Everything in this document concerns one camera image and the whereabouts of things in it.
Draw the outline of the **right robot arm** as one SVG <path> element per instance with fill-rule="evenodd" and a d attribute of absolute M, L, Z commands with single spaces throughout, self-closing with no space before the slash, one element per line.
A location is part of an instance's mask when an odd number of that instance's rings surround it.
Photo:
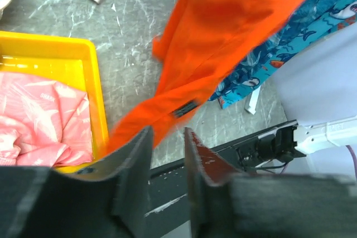
<path fill-rule="evenodd" d="M 258 104 L 283 109 L 270 124 L 296 119 L 303 126 L 356 116 L 356 24 L 305 49 L 262 86 Z"/>

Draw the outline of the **orange shorts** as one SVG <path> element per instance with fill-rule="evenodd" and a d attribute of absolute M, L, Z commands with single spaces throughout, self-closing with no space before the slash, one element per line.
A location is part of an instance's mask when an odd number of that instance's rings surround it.
<path fill-rule="evenodd" d="M 304 0 L 178 0 L 152 53 L 163 65 L 155 95 L 114 128 L 107 153 L 151 126 L 154 145 L 189 120 L 253 48 L 280 30 Z"/>

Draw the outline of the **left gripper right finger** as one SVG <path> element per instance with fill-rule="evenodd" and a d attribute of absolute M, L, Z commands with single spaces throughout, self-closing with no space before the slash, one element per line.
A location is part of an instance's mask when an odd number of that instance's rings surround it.
<path fill-rule="evenodd" d="M 356 182 L 328 174 L 233 174 L 231 224 L 205 237 L 355 237 Z"/>

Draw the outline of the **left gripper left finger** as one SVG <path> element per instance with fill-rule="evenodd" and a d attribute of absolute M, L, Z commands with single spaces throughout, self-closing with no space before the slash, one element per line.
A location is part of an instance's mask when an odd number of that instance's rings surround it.
<path fill-rule="evenodd" d="M 74 173 L 1 167 L 2 237 L 142 237 L 153 131 Z"/>

